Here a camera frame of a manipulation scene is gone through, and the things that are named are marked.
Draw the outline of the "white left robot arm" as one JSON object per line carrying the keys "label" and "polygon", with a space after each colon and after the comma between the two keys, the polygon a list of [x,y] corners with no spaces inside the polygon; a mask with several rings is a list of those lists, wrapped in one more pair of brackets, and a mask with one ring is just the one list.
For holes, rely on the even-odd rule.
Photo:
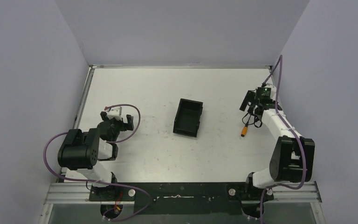
{"label": "white left robot arm", "polygon": [[58,163],[61,167],[76,171],[88,180],[94,180],[93,187],[102,188],[101,195],[108,201],[119,197],[120,188],[113,183],[117,179],[113,172],[102,165],[102,161],[114,161],[118,155],[115,143],[121,132],[133,131],[133,116],[127,114],[124,122],[121,109],[113,112],[102,111],[102,122],[97,127],[83,132],[70,129],[58,151]]}

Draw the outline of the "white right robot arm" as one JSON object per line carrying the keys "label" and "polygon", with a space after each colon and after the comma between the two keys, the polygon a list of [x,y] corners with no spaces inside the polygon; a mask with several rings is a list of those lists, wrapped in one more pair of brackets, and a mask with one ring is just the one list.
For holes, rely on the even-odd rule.
{"label": "white right robot arm", "polygon": [[275,185],[299,183],[303,185],[312,177],[315,142],[303,137],[288,121],[282,107],[273,100],[275,91],[269,87],[249,90],[240,110],[252,117],[253,122],[244,123],[241,136],[245,136],[249,125],[268,128],[276,140],[269,165],[262,171],[249,174],[244,194],[250,200],[262,195],[263,188]]}

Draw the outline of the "orange handled screwdriver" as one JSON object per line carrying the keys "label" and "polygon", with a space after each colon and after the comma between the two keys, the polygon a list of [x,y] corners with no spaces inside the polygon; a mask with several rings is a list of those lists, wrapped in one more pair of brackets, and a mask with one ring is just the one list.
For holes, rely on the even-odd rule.
{"label": "orange handled screwdriver", "polygon": [[249,114],[248,112],[242,117],[241,121],[244,124],[244,127],[241,131],[241,137],[244,137],[247,134],[248,126],[253,125],[253,123],[250,122],[250,119],[252,118],[252,114]]}

